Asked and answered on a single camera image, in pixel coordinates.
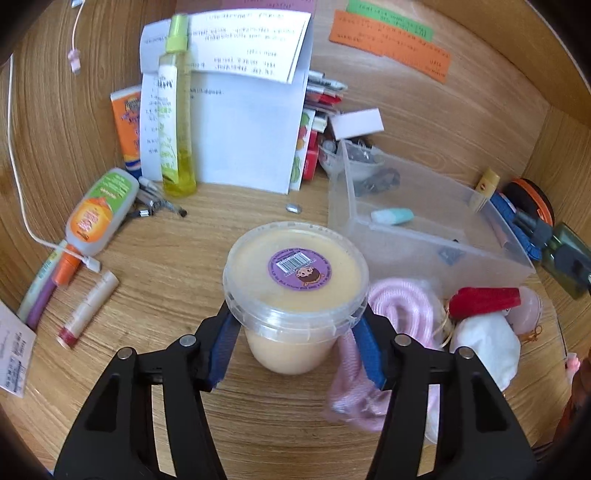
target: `teal eraser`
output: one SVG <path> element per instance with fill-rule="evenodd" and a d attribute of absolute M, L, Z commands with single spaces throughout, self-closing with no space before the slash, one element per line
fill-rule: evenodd
<path fill-rule="evenodd" d="M 413 211 L 408 208 L 387 208 L 371 212 L 371 219 L 382 225 L 399 225 L 410 222 L 413 218 Z"/>

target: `wooden desk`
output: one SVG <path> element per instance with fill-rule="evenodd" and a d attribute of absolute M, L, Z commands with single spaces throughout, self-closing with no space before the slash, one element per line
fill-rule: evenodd
<path fill-rule="evenodd" d="M 287 201 L 303 207 L 300 216 Z M 184 200 L 188 217 L 164 212 L 134 220 L 100 256 L 121 281 L 78 345 L 63 349 L 60 327 L 96 274 L 82 270 L 67 291 L 49 304 L 38 332 L 23 400 L 5 398 L 4 407 L 43 446 L 48 467 L 57 458 L 70 426 L 104 367 L 123 346 L 139 353 L 165 348 L 223 301 L 222 269 L 232 244 L 268 222 L 327 223 L 327 180 L 322 174 L 289 197 L 254 190 L 202 185 Z M 539 280 L 530 281 L 545 300 L 543 332 L 524 346 L 519 374 L 506 392 L 530 442 L 558 422 L 569 386 L 553 308 Z M 356 432 L 322 419 L 336 356 L 299 377 L 282 377 L 260 366 L 240 335 L 224 382 L 203 401 L 212 435 L 229 478 L 364 478 L 377 434 Z M 162 392 L 154 389 L 154 419 L 161 467 L 172 472 L 167 449 Z M 433 461 L 428 447 L 424 463 Z"/>

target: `yellow liquid bottle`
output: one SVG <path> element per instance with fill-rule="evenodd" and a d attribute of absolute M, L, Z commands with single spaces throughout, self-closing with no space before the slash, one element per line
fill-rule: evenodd
<path fill-rule="evenodd" d="M 189 18 L 170 22 L 166 53 L 158 64 L 158 139 L 164 192 L 182 197 L 197 190 L 191 148 Z"/>

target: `purple tube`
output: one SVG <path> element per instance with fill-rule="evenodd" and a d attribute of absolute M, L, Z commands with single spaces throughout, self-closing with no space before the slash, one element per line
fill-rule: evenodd
<path fill-rule="evenodd" d="M 49 303 L 49 299 L 53 295 L 53 292 L 56 289 L 56 284 L 53 283 L 52 280 L 53 272 L 51 275 L 47 276 L 47 280 L 43 285 L 43 288 L 39 292 L 39 296 L 37 300 L 33 304 L 29 315 L 27 315 L 27 321 L 25 324 L 33 331 L 37 331 L 37 326 L 39 325 L 39 320 L 41 319 L 41 315 L 43 315 L 43 311 L 45 311 L 45 307 L 47 307 L 47 303 Z"/>

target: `orange bottle cap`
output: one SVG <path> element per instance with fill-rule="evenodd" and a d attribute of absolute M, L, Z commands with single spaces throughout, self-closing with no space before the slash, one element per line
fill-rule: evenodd
<path fill-rule="evenodd" d="M 76 247 L 73 247 L 70 244 L 66 245 L 66 249 L 75 254 L 80 254 Z M 53 283 L 58 287 L 65 287 L 68 285 L 76 273 L 76 270 L 78 270 L 79 265 L 80 259 L 68 255 L 68 253 L 64 251 L 55 271 L 53 272 Z"/>

